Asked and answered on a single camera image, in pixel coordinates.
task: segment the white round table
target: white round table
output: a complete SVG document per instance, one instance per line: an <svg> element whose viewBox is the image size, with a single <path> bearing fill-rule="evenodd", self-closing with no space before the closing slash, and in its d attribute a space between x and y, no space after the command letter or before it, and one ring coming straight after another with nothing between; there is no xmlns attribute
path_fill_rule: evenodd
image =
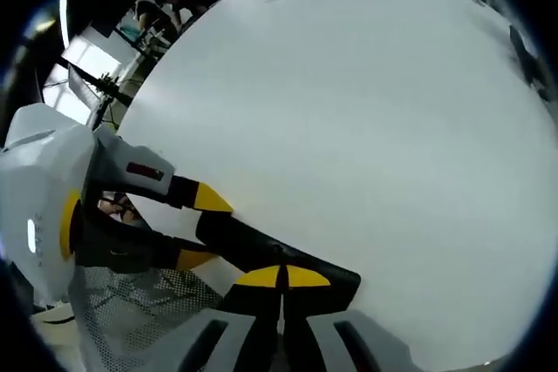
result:
<svg viewBox="0 0 558 372"><path fill-rule="evenodd" d="M244 222L360 273L352 307L420 368L491 361L533 320L558 230L555 127L507 27L472 0L223 0L119 133ZM194 237L197 213L134 202ZM238 275L207 269L221 292Z"/></svg>

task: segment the yellow stripe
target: yellow stripe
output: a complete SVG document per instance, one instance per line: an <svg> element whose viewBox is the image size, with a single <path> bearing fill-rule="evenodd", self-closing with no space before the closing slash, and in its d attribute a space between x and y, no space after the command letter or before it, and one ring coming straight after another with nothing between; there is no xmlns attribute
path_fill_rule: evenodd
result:
<svg viewBox="0 0 558 372"><path fill-rule="evenodd" d="M199 209L201 211L220 211L223 213L233 212L231 205L219 196L219 193L202 182L200 182L198 192L195 195L194 209Z"/></svg>
<svg viewBox="0 0 558 372"><path fill-rule="evenodd" d="M62 253L62 258L68 260L71 257L70 249L70 226L71 217L73 215L73 210L79 202L79 191L78 189L70 190L68 194L68 199L64 204L62 209L62 217L60 219L60 252Z"/></svg>
<svg viewBox="0 0 558 372"><path fill-rule="evenodd" d="M276 287L278 274L278 266L253 270L241 276L238 281L236 281L236 285L244 285L245 287Z"/></svg>
<svg viewBox="0 0 558 372"><path fill-rule="evenodd" d="M328 287L331 285L327 278L313 270L297 266L287 266L289 273L289 287Z"/></svg>
<svg viewBox="0 0 558 372"><path fill-rule="evenodd" d="M208 252L193 252L192 250L180 250L176 261L176 270L189 270L204 264L217 257L217 254Z"/></svg>

